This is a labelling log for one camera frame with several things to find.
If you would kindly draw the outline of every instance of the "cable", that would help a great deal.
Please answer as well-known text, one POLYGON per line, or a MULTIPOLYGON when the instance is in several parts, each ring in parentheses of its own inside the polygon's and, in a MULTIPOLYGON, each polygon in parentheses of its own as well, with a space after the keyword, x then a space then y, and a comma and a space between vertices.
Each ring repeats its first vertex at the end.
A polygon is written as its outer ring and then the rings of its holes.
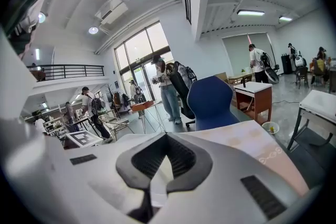
POLYGON ((289 104, 295 104, 295 103, 300 103, 300 102, 288 102, 286 100, 282 100, 280 102, 273 102, 272 104, 277 104, 277 103, 281 103, 281 102, 286 102, 286 103, 289 103, 289 104))

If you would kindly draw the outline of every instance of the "blue jeans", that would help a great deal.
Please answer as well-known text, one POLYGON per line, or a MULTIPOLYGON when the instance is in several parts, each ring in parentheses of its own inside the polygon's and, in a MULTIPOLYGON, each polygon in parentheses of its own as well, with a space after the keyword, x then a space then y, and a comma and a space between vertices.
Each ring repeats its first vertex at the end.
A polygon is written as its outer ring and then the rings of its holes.
POLYGON ((165 111, 173 119, 181 119, 176 90, 172 84, 161 86, 161 98, 165 111))

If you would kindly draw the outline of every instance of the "t-shirt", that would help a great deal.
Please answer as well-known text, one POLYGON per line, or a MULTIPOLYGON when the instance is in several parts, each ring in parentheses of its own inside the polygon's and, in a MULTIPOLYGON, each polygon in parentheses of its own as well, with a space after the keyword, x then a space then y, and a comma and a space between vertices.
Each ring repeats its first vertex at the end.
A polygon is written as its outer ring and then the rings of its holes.
POLYGON ((47 133, 46 129, 43 126, 44 123, 46 122, 43 119, 38 119, 37 121, 35 121, 34 125, 36 129, 39 130, 40 132, 47 133))
POLYGON ((250 51, 250 60, 254 60, 255 66, 253 66, 253 72, 258 73, 263 71, 263 66, 261 62, 261 55, 263 54, 263 50, 255 48, 253 51, 250 51))
POLYGON ((89 97, 86 96, 86 95, 84 95, 84 96, 82 97, 82 105, 83 105, 83 106, 88 106, 88 113, 89 113, 89 116, 92 117, 93 114, 92 114, 92 106, 91 106, 91 103, 92 103, 93 99, 96 98, 96 97, 95 97, 95 95, 94 95, 92 92, 88 92, 87 95, 88 95, 89 97))
POLYGON ((170 81, 167 73, 166 73, 166 69, 163 71, 163 73, 160 71, 159 68, 157 68, 156 70, 156 75, 159 77, 161 77, 163 79, 163 82, 160 83, 160 86, 168 86, 170 84, 172 84, 172 82, 170 81))

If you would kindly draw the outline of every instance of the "black cap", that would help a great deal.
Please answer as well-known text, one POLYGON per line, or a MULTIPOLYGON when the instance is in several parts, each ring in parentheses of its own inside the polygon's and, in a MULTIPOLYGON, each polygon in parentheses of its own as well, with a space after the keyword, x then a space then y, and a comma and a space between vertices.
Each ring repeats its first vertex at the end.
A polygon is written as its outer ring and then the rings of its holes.
POLYGON ((160 58, 161 58, 161 55, 159 55, 159 54, 155 54, 155 55, 153 56, 153 60, 152 60, 151 64, 153 65, 153 64, 157 63, 157 62, 159 61, 160 58))

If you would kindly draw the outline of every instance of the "blue chair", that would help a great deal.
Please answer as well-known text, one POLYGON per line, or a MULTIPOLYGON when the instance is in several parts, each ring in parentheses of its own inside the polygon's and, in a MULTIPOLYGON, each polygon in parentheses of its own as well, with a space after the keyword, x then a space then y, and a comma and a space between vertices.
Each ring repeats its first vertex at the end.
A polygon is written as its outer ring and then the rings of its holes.
POLYGON ((230 111, 232 95, 230 86, 215 76, 195 81, 187 102, 196 116, 196 131, 238 123, 230 111))

